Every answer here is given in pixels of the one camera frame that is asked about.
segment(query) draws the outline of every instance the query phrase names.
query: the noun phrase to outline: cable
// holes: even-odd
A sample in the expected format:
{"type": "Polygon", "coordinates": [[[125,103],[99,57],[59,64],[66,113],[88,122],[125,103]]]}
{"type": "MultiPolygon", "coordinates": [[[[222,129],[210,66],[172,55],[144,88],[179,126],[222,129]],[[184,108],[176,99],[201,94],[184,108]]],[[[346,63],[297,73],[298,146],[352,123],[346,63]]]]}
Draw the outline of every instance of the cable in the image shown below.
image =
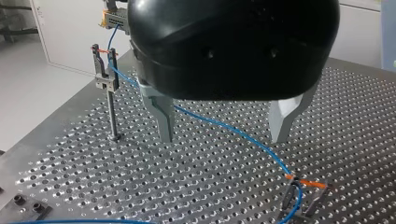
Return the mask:
{"type": "Polygon", "coordinates": [[[53,224],[53,223],[125,223],[125,224],[152,224],[151,222],[121,220],[121,219],[70,219],[70,220],[37,220],[26,222],[12,222],[12,224],[53,224]]]}
{"type": "Polygon", "coordinates": [[[233,126],[230,126],[230,125],[228,125],[226,123],[223,123],[221,121],[217,121],[217,120],[214,120],[214,119],[207,119],[207,118],[201,117],[199,115],[196,115],[196,114],[194,114],[194,113],[192,113],[192,112],[190,112],[190,111],[188,111],[186,109],[181,108],[178,105],[174,105],[174,107],[177,110],[192,116],[193,118],[200,119],[200,120],[203,120],[203,121],[206,121],[206,122],[209,122],[209,123],[217,124],[217,125],[225,128],[225,129],[228,129],[228,130],[230,130],[230,131],[232,131],[234,133],[240,134],[241,136],[245,137],[250,142],[254,143],[256,146],[260,147],[263,151],[265,151],[268,154],[270,154],[274,158],[274,160],[280,165],[280,167],[282,167],[282,169],[285,171],[286,174],[288,174],[288,175],[291,174],[290,170],[286,167],[286,165],[280,160],[280,158],[269,147],[266,147],[265,145],[263,145],[262,143],[260,143],[256,139],[254,139],[254,138],[250,137],[249,135],[247,135],[246,133],[236,129],[233,126]]]}
{"type": "MultiPolygon", "coordinates": [[[[110,40],[109,40],[109,42],[108,42],[108,49],[111,48],[111,43],[112,43],[112,41],[113,41],[114,35],[116,34],[118,28],[119,28],[119,26],[117,25],[116,28],[114,29],[113,35],[110,37],[110,40]]],[[[127,76],[125,76],[122,72],[120,72],[120,71],[117,70],[115,67],[113,67],[113,66],[111,65],[111,61],[110,61],[110,60],[108,60],[108,62],[109,62],[109,64],[110,64],[111,69],[113,69],[114,72],[116,72],[117,74],[119,74],[122,78],[124,78],[127,82],[131,83],[131,84],[132,84],[133,86],[135,86],[136,88],[139,88],[136,81],[134,81],[134,80],[132,80],[132,79],[129,79],[129,78],[128,78],[127,76]]],[[[177,110],[179,110],[179,111],[181,111],[181,112],[183,112],[183,113],[185,113],[185,114],[187,114],[187,115],[190,115],[190,116],[192,116],[193,118],[200,119],[200,120],[203,120],[203,121],[206,121],[206,122],[209,122],[209,123],[217,124],[217,125],[219,125],[220,127],[223,127],[223,128],[225,128],[225,129],[228,129],[228,130],[230,130],[230,131],[232,131],[232,132],[234,132],[234,133],[238,133],[239,135],[245,137],[247,140],[249,140],[250,142],[254,143],[256,146],[260,147],[263,151],[265,151],[266,153],[270,154],[270,155],[272,156],[272,158],[273,158],[273,159],[280,165],[280,167],[285,171],[286,174],[288,174],[288,175],[291,174],[291,171],[288,169],[288,167],[286,167],[286,165],[285,165],[285,164],[282,162],[282,160],[271,150],[271,148],[266,147],[265,145],[263,145],[262,143],[260,143],[260,142],[257,141],[256,139],[250,137],[248,134],[246,134],[246,133],[244,133],[244,132],[242,132],[242,131],[236,129],[235,127],[233,127],[233,126],[231,126],[231,125],[228,125],[228,124],[226,124],[226,123],[223,123],[223,122],[221,122],[221,121],[217,121],[217,120],[214,120],[214,119],[207,119],[207,118],[204,118],[204,117],[202,117],[202,116],[196,115],[196,114],[194,114],[194,113],[192,113],[192,112],[190,112],[190,111],[188,111],[188,110],[186,110],[186,109],[184,109],[184,108],[182,108],[182,107],[180,107],[180,106],[178,106],[178,105],[174,105],[174,107],[175,107],[175,109],[177,109],[177,110]]],[[[283,220],[281,220],[281,221],[278,222],[279,224],[287,223],[289,220],[291,220],[291,218],[294,216],[294,214],[297,212],[297,210],[300,209],[300,205],[301,205],[302,200],[303,200],[303,189],[301,188],[300,184],[298,184],[297,189],[299,190],[299,195],[298,195],[296,204],[293,206],[293,209],[290,211],[290,213],[288,213],[288,215],[287,215],[283,220]]]]}
{"type": "MultiPolygon", "coordinates": [[[[117,24],[116,28],[114,28],[114,32],[113,35],[111,35],[110,40],[108,41],[108,46],[107,46],[107,50],[111,49],[111,43],[113,42],[114,39],[114,35],[116,35],[117,30],[119,29],[120,25],[117,24]]],[[[139,88],[139,86],[137,85],[137,82],[129,79],[127,76],[125,76],[122,72],[120,72],[117,68],[115,68],[113,66],[113,64],[111,64],[111,60],[110,60],[110,55],[107,54],[107,58],[108,58],[108,66],[115,72],[117,73],[120,77],[122,77],[123,79],[125,79],[126,81],[128,81],[129,83],[131,83],[133,86],[135,86],[136,88],[139,88]]]]}

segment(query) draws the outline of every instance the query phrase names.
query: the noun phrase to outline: perforated metal table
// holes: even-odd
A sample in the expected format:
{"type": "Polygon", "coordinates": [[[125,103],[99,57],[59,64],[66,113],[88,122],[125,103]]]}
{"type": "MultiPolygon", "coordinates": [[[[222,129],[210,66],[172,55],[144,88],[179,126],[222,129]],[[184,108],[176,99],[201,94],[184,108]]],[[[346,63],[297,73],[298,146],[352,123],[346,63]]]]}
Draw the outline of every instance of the perforated metal table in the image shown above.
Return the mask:
{"type": "MultiPolygon", "coordinates": [[[[124,72],[130,57],[120,60],[124,72]]],[[[333,182],[318,223],[396,223],[394,81],[395,74],[330,59],[285,144],[270,144],[268,103],[175,104],[246,131],[306,178],[333,182]]],[[[48,218],[276,222],[288,181],[271,157],[180,113],[174,143],[163,144],[138,91],[122,86],[117,144],[106,139],[105,93],[91,83],[0,157],[0,206],[19,192],[50,204],[48,218]]],[[[304,189],[305,198],[314,191],[304,189]]]]}

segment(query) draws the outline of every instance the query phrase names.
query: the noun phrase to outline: screw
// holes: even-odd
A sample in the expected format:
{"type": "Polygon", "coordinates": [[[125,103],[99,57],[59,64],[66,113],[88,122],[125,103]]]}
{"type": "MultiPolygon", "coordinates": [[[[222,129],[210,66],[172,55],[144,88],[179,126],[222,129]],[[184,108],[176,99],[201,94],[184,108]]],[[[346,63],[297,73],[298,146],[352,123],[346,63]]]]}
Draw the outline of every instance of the screw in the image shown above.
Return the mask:
{"type": "Polygon", "coordinates": [[[14,197],[14,203],[16,205],[23,205],[26,201],[23,199],[23,197],[21,195],[16,195],[14,197]]]}
{"type": "Polygon", "coordinates": [[[41,213],[43,211],[44,207],[41,205],[41,203],[35,203],[33,204],[33,211],[37,213],[41,213]]]}

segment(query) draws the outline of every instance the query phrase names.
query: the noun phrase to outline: clamp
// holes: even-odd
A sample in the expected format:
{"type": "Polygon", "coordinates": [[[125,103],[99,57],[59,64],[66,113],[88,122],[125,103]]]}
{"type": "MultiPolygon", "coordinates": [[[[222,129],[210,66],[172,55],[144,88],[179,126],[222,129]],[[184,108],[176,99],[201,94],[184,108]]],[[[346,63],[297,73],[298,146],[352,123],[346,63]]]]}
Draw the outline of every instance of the clamp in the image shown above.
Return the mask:
{"type": "Polygon", "coordinates": [[[319,81],[307,92],[286,100],[271,102],[268,121],[273,143],[286,142],[294,120],[312,103],[319,81]]]}
{"type": "Polygon", "coordinates": [[[161,141],[171,143],[175,126],[173,99],[156,91],[149,84],[139,80],[140,93],[146,109],[156,118],[161,141]]]}
{"type": "Polygon", "coordinates": [[[112,62],[109,66],[117,67],[117,53],[115,49],[111,49],[109,51],[100,50],[99,45],[94,44],[92,46],[93,53],[93,61],[95,64],[95,81],[96,87],[102,90],[106,90],[107,92],[107,103],[108,103],[108,113],[110,115],[110,125],[111,125],[111,135],[109,138],[112,141],[116,141],[120,139],[120,135],[117,133],[117,123],[116,123],[116,114],[114,111],[114,92],[119,89],[119,76],[113,69],[108,69],[110,71],[109,74],[106,73],[105,63],[103,62],[100,53],[106,52],[108,53],[109,61],[112,62]]]}
{"type": "Polygon", "coordinates": [[[315,223],[315,220],[312,217],[326,200],[326,197],[329,195],[329,193],[333,190],[333,185],[300,179],[297,175],[286,175],[286,178],[290,180],[289,187],[285,196],[283,197],[282,204],[280,206],[280,212],[276,220],[282,220],[291,211],[295,203],[293,202],[293,198],[295,195],[297,195],[297,186],[304,184],[307,187],[318,188],[321,190],[313,196],[313,200],[308,206],[301,207],[294,214],[294,216],[290,219],[290,223],[315,223]]]}

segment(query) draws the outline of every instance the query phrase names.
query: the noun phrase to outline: white wall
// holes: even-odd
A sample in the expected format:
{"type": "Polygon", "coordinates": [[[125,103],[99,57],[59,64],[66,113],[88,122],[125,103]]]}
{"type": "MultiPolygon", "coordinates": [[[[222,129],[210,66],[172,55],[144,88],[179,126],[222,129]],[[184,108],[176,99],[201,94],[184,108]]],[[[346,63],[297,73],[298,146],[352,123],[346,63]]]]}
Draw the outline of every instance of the white wall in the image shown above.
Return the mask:
{"type": "MultiPolygon", "coordinates": [[[[49,62],[85,74],[94,74],[90,46],[105,49],[111,31],[99,27],[102,0],[31,0],[49,62]]],[[[376,0],[342,0],[370,3],[376,0]]],[[[381,67],[380,12],[341,6],[341,27],[331,57],[381,67]]],[[[120,55],[129,47],[129,37],[118,32],[113,46],[120,55]]]]}
{"type": "Polygon", "coordinates": [[[331,57],[381,67],[381,14],[341,6],[341,23],[331,57]]]}
{"type": "MultiPolygon", "coordinates": [[[[93,44],[107,48],[112,31],[99,26],[102,0],[31,0],[49,62],[80,73],[94,74],[93,44]]],[[[129,37],[119,31],[113,47],[120,55],[129,47],[129,37]]]]}

